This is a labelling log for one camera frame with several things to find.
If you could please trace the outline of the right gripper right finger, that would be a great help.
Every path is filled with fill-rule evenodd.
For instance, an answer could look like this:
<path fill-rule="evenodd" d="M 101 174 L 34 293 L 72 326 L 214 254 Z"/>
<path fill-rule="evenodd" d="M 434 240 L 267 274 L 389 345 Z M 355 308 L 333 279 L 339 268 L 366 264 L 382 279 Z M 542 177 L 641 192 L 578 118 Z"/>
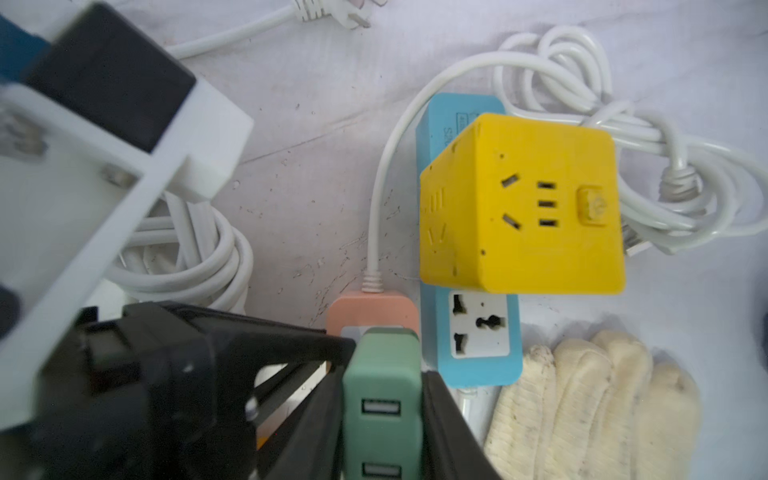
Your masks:
<path fill-rule="evenodd" d="M 464 420 L 443 378 L 422 373 L 423 478 L 500 479 Z"/>

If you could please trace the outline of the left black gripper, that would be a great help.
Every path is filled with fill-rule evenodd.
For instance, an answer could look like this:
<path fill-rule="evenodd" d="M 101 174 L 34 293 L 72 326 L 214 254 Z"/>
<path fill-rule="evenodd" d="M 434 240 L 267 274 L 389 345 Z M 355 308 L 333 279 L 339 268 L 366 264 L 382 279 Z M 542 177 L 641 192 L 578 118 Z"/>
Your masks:
<path fill-rule="evenodd" d="M 263 445 L 352 340 L 172 302 L 85 314 L 23 428 L 27 479 L 265 479 Z"/>

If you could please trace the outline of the yellow cube socket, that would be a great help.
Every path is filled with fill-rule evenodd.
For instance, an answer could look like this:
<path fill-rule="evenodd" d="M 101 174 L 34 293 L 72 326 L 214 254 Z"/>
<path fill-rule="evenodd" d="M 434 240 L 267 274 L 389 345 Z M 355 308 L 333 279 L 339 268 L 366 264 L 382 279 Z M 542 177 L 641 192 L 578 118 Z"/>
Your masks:
<path fill-rule="evenodd" d="M 603 131 L 499 114 L 420 176 L 420 276 L 494 294 L 625 286 L 616 148 Z"/>

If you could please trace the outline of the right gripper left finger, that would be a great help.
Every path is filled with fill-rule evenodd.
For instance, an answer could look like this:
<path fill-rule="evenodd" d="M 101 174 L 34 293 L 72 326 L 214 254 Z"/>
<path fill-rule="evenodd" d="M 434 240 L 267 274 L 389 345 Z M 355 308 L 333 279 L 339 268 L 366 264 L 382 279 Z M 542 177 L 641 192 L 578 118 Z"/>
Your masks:
<path fill-rule="evenodd" d="M 340 477 L 343 374 L 327 374 L 263 445 L 265 479 Z"/>

